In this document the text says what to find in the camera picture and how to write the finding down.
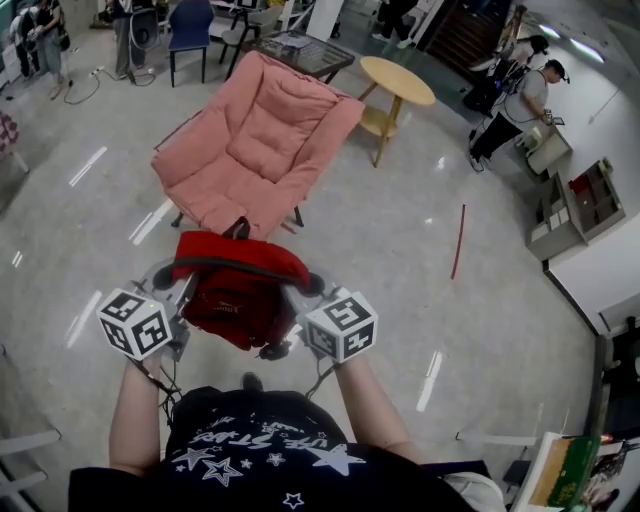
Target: red bag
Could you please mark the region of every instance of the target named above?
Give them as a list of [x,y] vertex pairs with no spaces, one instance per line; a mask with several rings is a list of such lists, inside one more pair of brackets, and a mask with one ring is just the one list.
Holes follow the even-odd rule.
[[307,267],[286,249],[211,232],[180,237],[173,277],[198,273],[184,318],[242,350],[280,343],[295,321],[282,284],[311,288]]

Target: blue chair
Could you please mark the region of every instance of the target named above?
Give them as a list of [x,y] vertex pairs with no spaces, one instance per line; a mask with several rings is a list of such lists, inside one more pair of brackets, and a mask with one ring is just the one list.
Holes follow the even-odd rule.
[[171,87],[175,87],[173,74],[176,71],[176,53],[202,50],[202,83],[209,46],[209,25],[213,21],[213,9],[209,0],[182,0],[171,13]]

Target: wooden table leg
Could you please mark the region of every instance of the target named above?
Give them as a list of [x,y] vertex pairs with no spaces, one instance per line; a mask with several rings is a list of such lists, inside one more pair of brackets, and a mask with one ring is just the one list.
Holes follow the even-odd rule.
[[380,163],[380,158],[382,158],[382,151],[384,150],[385,145],[389,140],[389,130],[391,130],[391,125],[398,119],[398,114],[400,113],[400,107],[402,106],[402,98],[400,96],[394,96],[393,105],[391,106],[391,112],[389,112],[389,119],[387,119],[387,125],[382,132],[382,136],[380,137],[380,146],[378,147],[378,156],[376,157],[376,161],[373,166],[378,167]]
[[371,94],[371,92],[378,87],[378,84],[373,82],[369,87],[367,87],[367,90],[364,91],[360,97],[358,98],[360,101],[364,100],[367,96],[369,96],[369,94]]

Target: black t-shirt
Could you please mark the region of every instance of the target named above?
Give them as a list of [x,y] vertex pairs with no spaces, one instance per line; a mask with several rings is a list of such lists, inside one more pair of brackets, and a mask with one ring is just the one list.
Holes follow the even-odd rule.
[[194,402],[188,398],[176,407],[166,458],[155,470],[145,478],[74,470],[69,510],[472,512],[447,483],[413,462],[348,443],[331,417],[301,395],[234,391],[201,396],[195,407],[187,407]]
[[47,0],[47,5],[38,11],[38,16],[36,17],[37,24],[46,27],[51,23],[53,21],[53,11],[56,7],[60,7],[60,2],[58,0]]

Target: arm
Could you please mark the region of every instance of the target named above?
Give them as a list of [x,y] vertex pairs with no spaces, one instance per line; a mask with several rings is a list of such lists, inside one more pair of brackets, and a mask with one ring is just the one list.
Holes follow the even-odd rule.
[[402,418],[364,356],[343,363],[336,370],[336,375],[356,440],[390,451],[416,464],[424,463],[422,454],[409,438]]
[[524,101],[525,105],[531,111],[531,113],[534,116],[536,116],[536,118],[538,119],[546,118],[544,107],[540,104],[538,100],[528,96],[525,91],[522,91],[520,94],[522,94],[522,100]]
[[[159,352],[144,361],[158,378]],[[158,388],[127,361],[109,435],[109,466],[136,476],[160,462]]]
[[58,6],[53,10],[53,19],[51,20],[51,22],[49,24],[44,26],[42,31],[43,32],[47,32],[48,30],[50,30],[53,27],[55,27],[59,22],[60,22],[60,7]]

